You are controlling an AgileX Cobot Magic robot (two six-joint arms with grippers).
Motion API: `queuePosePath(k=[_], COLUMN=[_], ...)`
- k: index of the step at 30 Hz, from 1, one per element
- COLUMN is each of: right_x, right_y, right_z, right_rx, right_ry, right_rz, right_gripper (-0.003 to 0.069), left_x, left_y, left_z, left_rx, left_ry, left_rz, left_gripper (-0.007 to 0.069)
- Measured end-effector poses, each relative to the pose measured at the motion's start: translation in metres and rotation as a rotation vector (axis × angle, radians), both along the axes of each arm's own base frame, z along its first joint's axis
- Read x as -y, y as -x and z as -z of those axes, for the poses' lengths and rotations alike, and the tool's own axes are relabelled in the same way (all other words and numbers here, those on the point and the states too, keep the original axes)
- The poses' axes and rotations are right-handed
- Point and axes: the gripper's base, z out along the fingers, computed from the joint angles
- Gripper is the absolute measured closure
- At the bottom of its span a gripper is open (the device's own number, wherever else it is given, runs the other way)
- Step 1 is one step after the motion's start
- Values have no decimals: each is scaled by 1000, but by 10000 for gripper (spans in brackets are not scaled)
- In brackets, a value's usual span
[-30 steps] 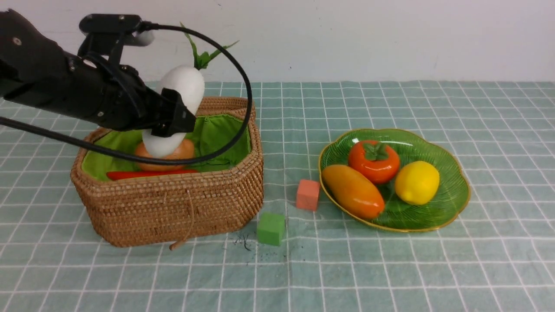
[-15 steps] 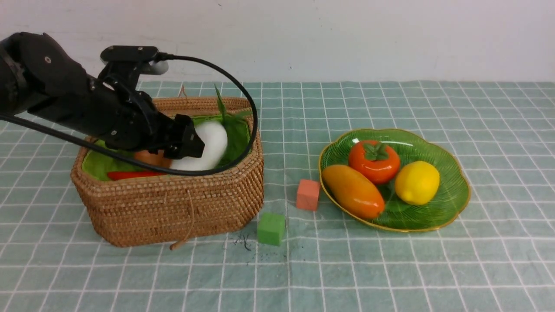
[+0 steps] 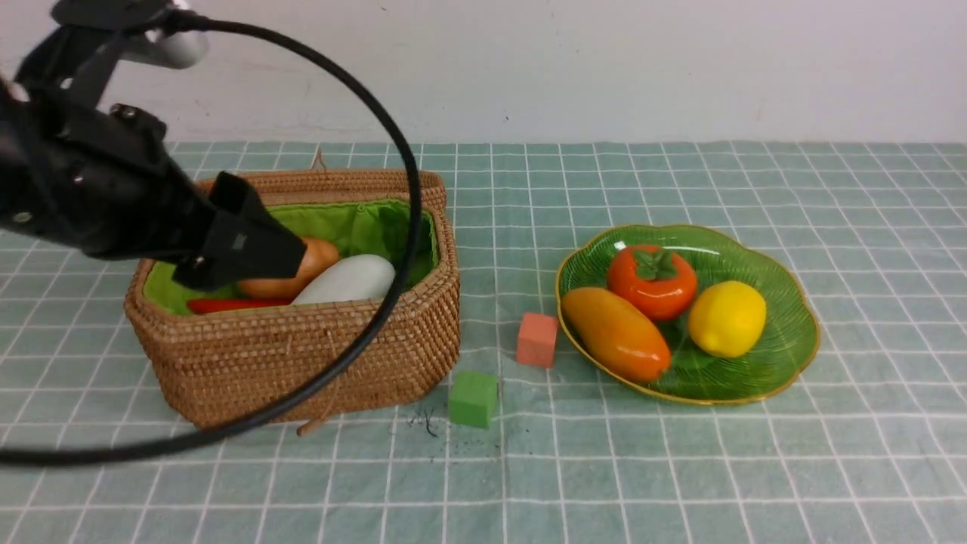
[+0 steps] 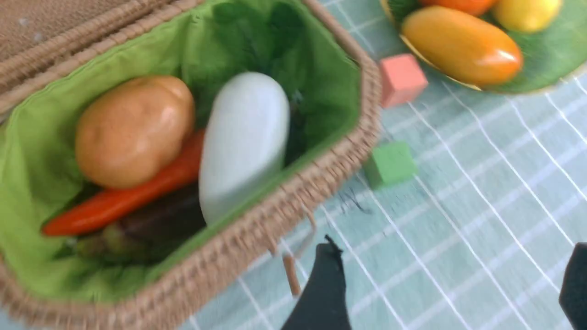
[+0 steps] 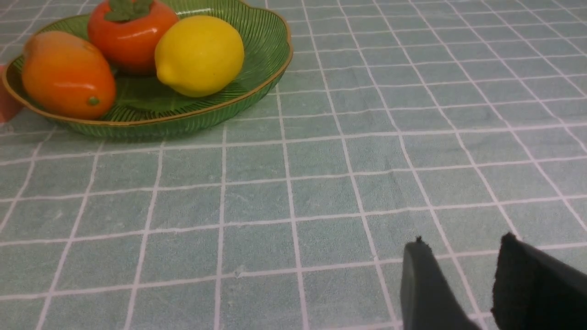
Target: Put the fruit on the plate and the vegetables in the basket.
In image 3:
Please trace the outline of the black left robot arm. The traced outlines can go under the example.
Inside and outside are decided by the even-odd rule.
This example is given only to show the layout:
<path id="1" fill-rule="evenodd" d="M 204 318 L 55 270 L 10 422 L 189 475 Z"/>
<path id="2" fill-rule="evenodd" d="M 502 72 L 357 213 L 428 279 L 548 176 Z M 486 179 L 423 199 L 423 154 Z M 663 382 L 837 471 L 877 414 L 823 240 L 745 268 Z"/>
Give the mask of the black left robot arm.
<path id="1" fill-rule="evenodd" d="M 167 152 L 165 124 L 138 108 L 102 113 L 59 89 L 26 102 L 2 92 L 2 227 L 98 261 L 174 266 L 214 292 L 292 279 L 307 246 L 226 172 L 198 185 Z"/>

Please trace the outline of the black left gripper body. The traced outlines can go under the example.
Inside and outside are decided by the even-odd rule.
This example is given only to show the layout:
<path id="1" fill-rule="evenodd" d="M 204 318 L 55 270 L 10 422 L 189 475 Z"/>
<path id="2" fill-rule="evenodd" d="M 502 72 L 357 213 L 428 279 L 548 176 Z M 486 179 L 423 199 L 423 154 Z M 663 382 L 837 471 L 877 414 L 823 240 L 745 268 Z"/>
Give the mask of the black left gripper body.
<path id="1" fill-rule="evenodd" d="M 165 148 L 166 124 L 117 104 L 56 102 L 2 115 L 2 228 L 101 261 L 178 261 L 204 197 Z"/>

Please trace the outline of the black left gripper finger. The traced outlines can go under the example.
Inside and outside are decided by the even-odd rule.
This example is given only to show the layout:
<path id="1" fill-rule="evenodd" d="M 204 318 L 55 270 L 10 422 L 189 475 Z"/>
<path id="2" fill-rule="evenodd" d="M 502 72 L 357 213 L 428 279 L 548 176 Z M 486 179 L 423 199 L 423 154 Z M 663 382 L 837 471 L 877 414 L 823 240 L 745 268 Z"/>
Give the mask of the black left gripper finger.
<path id="1" fill-rule="evenodd" d="M 218 173 L 179 233 L 172 279 L 197 292 L 297 275 L 307 246 L 264 206 L 245 178 Z"/>

